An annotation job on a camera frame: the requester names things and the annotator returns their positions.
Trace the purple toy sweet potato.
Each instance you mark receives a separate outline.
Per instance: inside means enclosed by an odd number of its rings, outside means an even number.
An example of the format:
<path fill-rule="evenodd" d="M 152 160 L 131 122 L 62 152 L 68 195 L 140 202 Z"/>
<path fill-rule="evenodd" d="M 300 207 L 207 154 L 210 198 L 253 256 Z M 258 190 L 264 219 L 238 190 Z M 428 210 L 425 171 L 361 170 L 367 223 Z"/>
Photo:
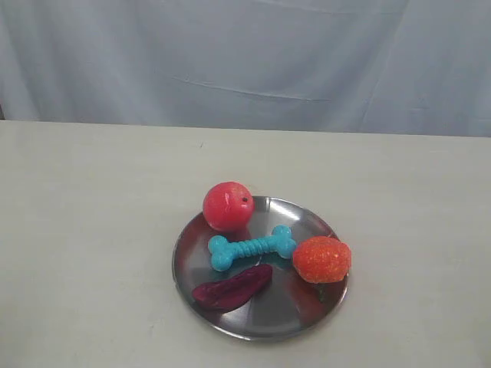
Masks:
<path fill-rule="evenodd" d="M 201 284 L 193 289 L 192 297 L 206 310 L 230 312 L 264 289 L 271 282 L 272 276 L 271 265 L 259 264 L 232 278 Z"/>

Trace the orange toy strawberry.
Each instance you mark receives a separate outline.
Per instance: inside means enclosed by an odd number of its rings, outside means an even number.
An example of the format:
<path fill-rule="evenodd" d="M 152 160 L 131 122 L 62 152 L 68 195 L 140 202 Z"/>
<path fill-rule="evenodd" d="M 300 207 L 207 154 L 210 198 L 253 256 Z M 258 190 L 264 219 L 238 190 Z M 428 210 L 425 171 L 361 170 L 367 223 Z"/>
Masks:
<path fill-rule="evenodd" d="M 337 238 L 315 236 L 301 242 L 292 254 L 298 275 L 314 286 L 320 301 L 326 298 L 325 286 L 344 280 L 351 269 L 351 249 Z"/>

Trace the white backdrop cloth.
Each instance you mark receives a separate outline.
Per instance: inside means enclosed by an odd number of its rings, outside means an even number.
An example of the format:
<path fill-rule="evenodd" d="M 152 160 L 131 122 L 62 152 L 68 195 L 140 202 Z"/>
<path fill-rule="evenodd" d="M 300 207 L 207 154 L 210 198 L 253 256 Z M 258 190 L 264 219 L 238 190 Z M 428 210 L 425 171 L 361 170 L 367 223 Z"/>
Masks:
<path fill-rule="evenodd" d="M 3 1 L 9 120 L 490 134 L 488 1 Z"/>

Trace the teal toy bone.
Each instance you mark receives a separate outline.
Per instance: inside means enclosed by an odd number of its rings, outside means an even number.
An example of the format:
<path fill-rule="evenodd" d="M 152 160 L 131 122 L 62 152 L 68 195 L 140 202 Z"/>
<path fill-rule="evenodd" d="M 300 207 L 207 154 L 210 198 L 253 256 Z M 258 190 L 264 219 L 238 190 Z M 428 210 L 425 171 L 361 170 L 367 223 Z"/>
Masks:
<path fill-rule="evenodd" d="M 215 271 L 229 270 L 236 259 L 270 253 L 290 259 L 296 248 L 297 242 L 286 225 L 275 226 L 271 235 L 262 238 L 230 242 L 224 236 L 215 235 L 208 241 L 210 264 Z"/>

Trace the round stainless steel plate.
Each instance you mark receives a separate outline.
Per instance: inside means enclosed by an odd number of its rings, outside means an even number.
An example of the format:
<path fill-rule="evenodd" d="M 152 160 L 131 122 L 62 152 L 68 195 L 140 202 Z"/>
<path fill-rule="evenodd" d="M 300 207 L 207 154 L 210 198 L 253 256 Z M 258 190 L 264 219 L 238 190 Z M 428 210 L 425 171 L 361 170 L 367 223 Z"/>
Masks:
<path fill-rule="evenodd" d="M 287 225 L 296 242 L 316 235 L 335 237 L 318 215 L 295 203 L 257 195 L 247 229 L 229 236 L 236 242 L 270 235 L 277 225 Z M 183 228 L 173 251 L 173 280 L 183 303 L 205 324 L 243 340 L 284 340 L 322 323 L 337 309 L 348 289 L 348 279 L 330 284 L 309 284 L 289 260 L 277 254 L 258 255 L 234 262 L 226 272 L 212 269 L 208 240 L 216 235 L 202 214 Z M 255 265 L 272 266 L 272 279 L 241 307 L 222 312 L 199 306 L 194 288 L 207 281 L 229 279 Z"/>

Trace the red toy apple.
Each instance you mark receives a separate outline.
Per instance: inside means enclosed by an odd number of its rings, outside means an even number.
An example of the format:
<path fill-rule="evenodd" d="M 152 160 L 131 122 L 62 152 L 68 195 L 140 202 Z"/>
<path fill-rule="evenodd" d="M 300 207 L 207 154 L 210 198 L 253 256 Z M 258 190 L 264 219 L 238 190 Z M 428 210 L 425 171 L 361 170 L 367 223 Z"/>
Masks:
<path fill-rule="evenodd" d="M 251 192 L 239 182 L 221 182 L 213 186 L 203 200 L 203 215 L 218 232 L 245 228 L 254 211 Z"/>

